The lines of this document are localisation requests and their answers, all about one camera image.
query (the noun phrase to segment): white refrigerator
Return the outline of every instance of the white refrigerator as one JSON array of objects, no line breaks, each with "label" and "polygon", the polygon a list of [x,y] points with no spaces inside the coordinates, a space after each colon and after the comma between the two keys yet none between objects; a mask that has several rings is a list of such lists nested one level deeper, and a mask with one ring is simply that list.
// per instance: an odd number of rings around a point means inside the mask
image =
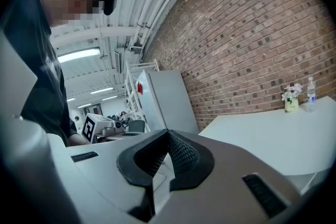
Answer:
[{"label": "white refrigerator", "polygon": [[181,74],[175,70],[141,72],[136,86],[142,89],[138,96],[151,131],[178,130],[198,134]]}]

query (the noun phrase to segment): ceiling beam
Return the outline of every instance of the ceiling beam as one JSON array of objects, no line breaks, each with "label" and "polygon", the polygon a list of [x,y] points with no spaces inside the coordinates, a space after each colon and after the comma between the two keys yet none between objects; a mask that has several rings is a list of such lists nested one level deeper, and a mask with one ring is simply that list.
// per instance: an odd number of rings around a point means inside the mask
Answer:
[{"label": "ceiling beam", "polygon": [[[101,37],[112,37],[112,36],[134,36],[136,27],[127,26],[108,26],[100,27]],[[79,42],[87,39],[99,38],[99,28],[90,28],[81,31],[76,31],[61,35],[55,38],[51,38],[50,42],[54,48],[58,48],[70,43]]]},{"label": "ceiling beam", "polygon": [[71,87],[73,85],[77,85],[82,81],[90,81],[95,78],[100,78],[103,76],[108,76],[109,74],[116,74],[117,70],[115,68],[113,69],[108,69],[108,70],[103,70],[103,71],[97,71],[97,72],[92,72],[89,74],[84,74],[81,76],[77,76],[74,78],[69,78],[64,81],[64,84],[66,87]]},{"label": "ceiling beam", "polygon": [[124,87],[124,86],[125,86],[124,83],[120,83],[120,84],[112,85],[111,87],[113,87],[113,90],[110,90],[110,91],[96,93],[96,94],[90,94],[90,92],[92,92],[94,90],[89,90],[89,91],[86,91],[86,92],[71,94],[71,95],[68,96],[68,98],[77,98],[77,97],[87,98],[88,97],[88,99],[90,99],[90,97],[95,97],[95,96],[97,96],[97,98],[100,98],[104,95],[113,95],[113,94],[120,93],[120,91],[123,91],[122,87]]},{"label": "ceiling beam", "polygon": [[[104,98],[111,97],[111,96],[114,96],[114,95],[116,95],[117,98],[108,99],[108,100],[104,100],[104,101],[102,100]],[[123,97],[124,97],[124,92],[119,91],[119,92],[115,92],[112,95],[107,95],[105,97],[97,97],[97,98],[91,98],[91,99],[77,99],[76,98],[76,100],[68,102],[68,106],[69,106],[69,109],[76,109],[77,107],[79,107],[81,105],[84,105],[84,104],[91,103],[92,105],[94,105],[94,104],[98,104],[98,103],[105,103],[105,102],[113,101],[113,100],[116,100],[118,98],[123,98]]]}]

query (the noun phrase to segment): flower vase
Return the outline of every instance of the flower vase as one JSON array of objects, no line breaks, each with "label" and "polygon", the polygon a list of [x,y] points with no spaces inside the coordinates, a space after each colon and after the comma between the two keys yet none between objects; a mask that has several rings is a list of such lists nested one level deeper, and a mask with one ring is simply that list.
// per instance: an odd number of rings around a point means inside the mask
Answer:
[{"label": "flower vase", "polygon": [[298,109],[299,107],[299,101],[298,99],[293,99],[292,101],[286,101],[285,102],[285,110],[287,112],[291,112],[293,110]]}]

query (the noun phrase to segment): black grip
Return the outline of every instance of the black grip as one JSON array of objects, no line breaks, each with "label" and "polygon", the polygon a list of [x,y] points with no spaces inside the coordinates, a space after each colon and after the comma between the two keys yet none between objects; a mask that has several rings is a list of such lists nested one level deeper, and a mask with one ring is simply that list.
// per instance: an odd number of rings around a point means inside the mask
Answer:
[{"label": "black grip", "polygon": [[152,178],[169,153],[175,178],[170,191],[197,187],[211,173],[215,160],[201,144],[172,130],[162,130],[124,150],[118,157],[120,173],[131,185],[152,187]]}]

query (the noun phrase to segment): white flower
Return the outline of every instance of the white flower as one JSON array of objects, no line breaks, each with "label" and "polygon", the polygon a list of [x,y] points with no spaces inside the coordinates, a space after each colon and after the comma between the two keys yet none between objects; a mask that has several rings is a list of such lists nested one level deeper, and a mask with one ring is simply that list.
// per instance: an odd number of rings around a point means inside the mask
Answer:
[{"label": "white flower", "polygon": [[292,87],[295,91],[297,91],[298,93],[302,92],[302,86],[298,83],[295,83],[294,87]]},{"label": "white flower", "polygon": [[292,95],[291,92],[289,92],[289,93],[287,94],[287,97],[288,97],[288,99],[289,99],[290,101],[292,101],[292,99],[293,99],[293,95]]},{"label": "white flower", "polygon": [[294,92],[292,93],[292,95],[293,95],[294,98],[297,98],[298,95],[299,95],[299,93],[298,93],[298,91],[294,91]]}]

